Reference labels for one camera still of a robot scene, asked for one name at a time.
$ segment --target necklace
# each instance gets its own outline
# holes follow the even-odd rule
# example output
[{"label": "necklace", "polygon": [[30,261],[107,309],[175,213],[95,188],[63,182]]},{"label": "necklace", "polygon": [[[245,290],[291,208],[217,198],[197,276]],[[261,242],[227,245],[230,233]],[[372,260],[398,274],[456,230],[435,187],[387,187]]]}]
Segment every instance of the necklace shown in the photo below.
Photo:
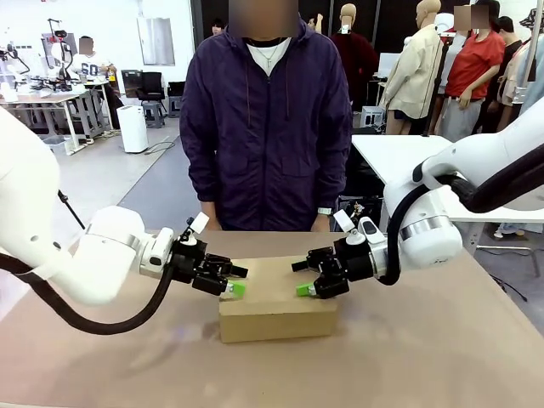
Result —
[{"label": "necklace", "polygon": [[272,65],[272,59],[274,58],[275,52],[276,52],[276,51],[278,50],[278,48],[280,47],[280,44],[282,43],[282,41],[283,41],[283,38],[280,38],[280,39],[279,39],[279,42],[277,43],[277,45],[276,45],[275,48],[274,48],[274,52],[273,52],[272,55],[270,55],[269,57],[267,57],[266,55],[264,55],[263,51],[261,51],[261,50],[259,49],[259,47],[255,47],[253,44],[252,44],[252,46],[253,46],[253,47],[257,50],[257,52],[258,52],[259,54],[261,54],[261,56],[266,60],[266,66],[267,66],[268,68],[270,68],[270,66]]}]

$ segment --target jacket zipper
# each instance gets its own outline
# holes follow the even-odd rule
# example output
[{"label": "jacket zipper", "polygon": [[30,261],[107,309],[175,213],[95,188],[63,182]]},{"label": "jacket zipper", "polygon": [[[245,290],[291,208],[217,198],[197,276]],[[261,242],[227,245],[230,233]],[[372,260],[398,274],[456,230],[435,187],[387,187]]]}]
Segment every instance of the jacket zipper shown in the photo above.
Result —
[{"label": "jacket zipper", "polygon": [[270,128],[270,76],[266,78],[266,119],[264,122],[264,149],[263,149],[263,182],[261,183],[261,230],[264,230],[264,214],[266,212],[266,165]]}]

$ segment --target wristwatch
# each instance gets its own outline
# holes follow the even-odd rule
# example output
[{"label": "wristwatch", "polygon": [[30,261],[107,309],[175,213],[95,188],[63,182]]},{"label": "wristwatch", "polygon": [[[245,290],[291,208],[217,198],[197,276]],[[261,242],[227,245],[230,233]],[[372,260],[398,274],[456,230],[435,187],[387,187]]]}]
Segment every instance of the wristwatch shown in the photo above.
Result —
[{"label": "wristwatch", "polygon": [[332,215],[332,208],[318,208],[317,213],[320,214],[320,215],[331,216]]}]

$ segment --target table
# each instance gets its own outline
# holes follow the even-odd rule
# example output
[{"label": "table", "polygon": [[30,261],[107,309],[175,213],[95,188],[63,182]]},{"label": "table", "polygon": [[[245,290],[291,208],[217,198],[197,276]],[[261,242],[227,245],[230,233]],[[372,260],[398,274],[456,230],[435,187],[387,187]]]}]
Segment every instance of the table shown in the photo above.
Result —
[{"label": "table", "polygon": [[[387,184],[410,173],[426,158],[451,145],[451,142],[440,136],[424,138],[412,135],[354,135],[353,145],[377,176]],[[439,195],[451,221],[471,223],[465,245],[471,254],[478,248],[485,223],[544,223],[544,209],[517,211],[500,207],[491,212],[476,214],[468,211],[449,187],[439,189]],[[383,205],[381,230],[385,230],[387,220],[387,210]]]},{"label": "table", "polygon": [[[13,110],[13,111],[32,111],[32,110],[43,111],[43,114],[45,116],[45,122],[48,125],[49,133],[52,135],[56,134],[56,132],[54,130],[54,124],[53,124],[53,118],[51,116],[51,111],[63,111],[65,113],[66,120],[68,121],[68,128],[70,129],[70,136],[71,136],[71,143],[70,144],[65,143],[66,154],[68,156],[71,156],[77,153],[78,151],[84,149],[85,147],[87,147],[86,144],[79,143],[79,139],[76,135],[76,130],[74,129],[74,123],[71,120],[71,112],[70,112],[70,107],[68,105],[68,102],[74,100],[80,112],[87,112],[84,108],[84,103],[82,99],[85,97],[90,97],[88,93],[86,92],[52,93],[51,95],[45,98],[40,98],[37,94],[18,95],[18,96],[19,96],[19,100],[17,100],[16,102],[6,102],[4,99],[0,98],[0,105],[4,105],[8,110]],[[30,107],[20,107],[18,105],[29,105]],[[95,124],[96,118],[94,118],[94,121],[93,119],[91,119],[91,122]],[[82,125],[85,132],[89,132],[90,134],[86,117],[82,117]]]},{"label": "table", "polygon": [[[301,255],[342,235],[207,232],[233,258]],[[130,275],[116,301],[77,310],[118,321],[157,281]],[[0,322],[0,400],[117,408],[535,408],[544,342],[466,253],[437,269],[375,280],[339,298],[332,337],[223,345],[218,301],[173,283],[139,329],[95,337],[71,329],[33,293]]]}]

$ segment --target purple jacket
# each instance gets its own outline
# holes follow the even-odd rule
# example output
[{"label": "purple jacket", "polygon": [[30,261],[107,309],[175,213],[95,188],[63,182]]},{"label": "purple jacket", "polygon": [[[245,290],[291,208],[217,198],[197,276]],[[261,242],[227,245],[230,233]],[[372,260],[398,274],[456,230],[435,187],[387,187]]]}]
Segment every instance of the purple jacket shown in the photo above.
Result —
[{"label": "purple jacket", "polygon": [[224,229],[310,230],[345,185],[352,114],[336,47],[300,20],[268,78],[227,28],[190,62],[179,127],[198,199]]}]

